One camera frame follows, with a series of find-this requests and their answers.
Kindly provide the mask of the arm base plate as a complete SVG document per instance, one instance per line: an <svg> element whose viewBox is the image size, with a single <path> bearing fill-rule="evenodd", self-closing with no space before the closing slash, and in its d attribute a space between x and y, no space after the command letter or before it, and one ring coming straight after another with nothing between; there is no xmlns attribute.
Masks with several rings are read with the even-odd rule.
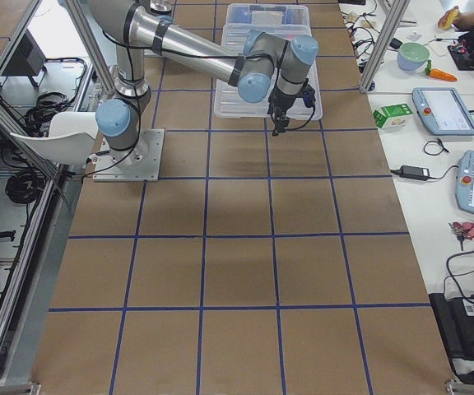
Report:
<svg viewBox="0 0 474 395"><path fill-rule="evenodd" d="M125 160L119 163L128 152L111 150L109 143L103 137L100 149L109 153L98 157L95 173L92 175L93 180L97 182L157 181L164 139L165 130L162 128L142 129L137 146Z"/></svg>

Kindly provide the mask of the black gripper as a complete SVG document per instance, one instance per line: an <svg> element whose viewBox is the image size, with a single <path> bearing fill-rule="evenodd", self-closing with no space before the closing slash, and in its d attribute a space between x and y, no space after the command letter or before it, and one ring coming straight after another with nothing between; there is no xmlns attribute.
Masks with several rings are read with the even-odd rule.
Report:
<svg viewBox="0 0 474 395"><path fill-rule="evenodd" d="M271 115L273 122L272 136L277 137L286 132L290 119L287 112L292 108L295 102L299 100L306 109L311 110L308 116L311 119L316 112L316 92L315 89L306 81L295 94L287 94L275 85L268 97L267 114Z"/></svg>

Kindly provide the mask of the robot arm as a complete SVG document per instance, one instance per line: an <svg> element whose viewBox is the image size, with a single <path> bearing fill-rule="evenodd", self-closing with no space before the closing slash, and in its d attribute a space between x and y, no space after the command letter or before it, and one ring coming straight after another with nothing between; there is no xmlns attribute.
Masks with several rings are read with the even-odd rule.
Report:
<svg viewBox="0 0 474 395"><path fill-rule="evenodd" d="M248 103L267 100L275 135L287 130L287 112L296 100L315 107L307 76L318 43L309 35L282 39L251 30L243 53L235 53L153 16L139 2L90 1L88 7L117 50L114 96L98 107L95 118L118 167L135 165L148 152L141 132L142 113L151 97L145 79L147 50L228 83Z"/></svg>

